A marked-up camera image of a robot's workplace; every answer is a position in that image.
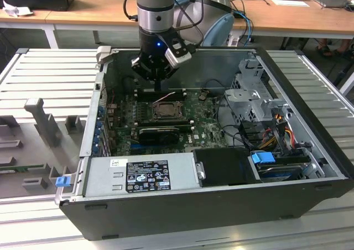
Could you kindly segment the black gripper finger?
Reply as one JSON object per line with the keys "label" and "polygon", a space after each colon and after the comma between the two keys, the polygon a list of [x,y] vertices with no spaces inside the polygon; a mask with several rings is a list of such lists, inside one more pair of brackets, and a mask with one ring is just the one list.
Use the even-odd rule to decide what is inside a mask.
{"label": "black gripper finger", "polygon": [[146,81],[154,82],[154,91],[159,91],[158,71],[151,58],[139,56],[131,61],[132,70]]}
{"label": "black gripper finger", "polygon": [[170,78],[177,70],[177,68],[173,68],[170,65],[163,69],[158,69],[158,91],[161,91],[161,82]]}

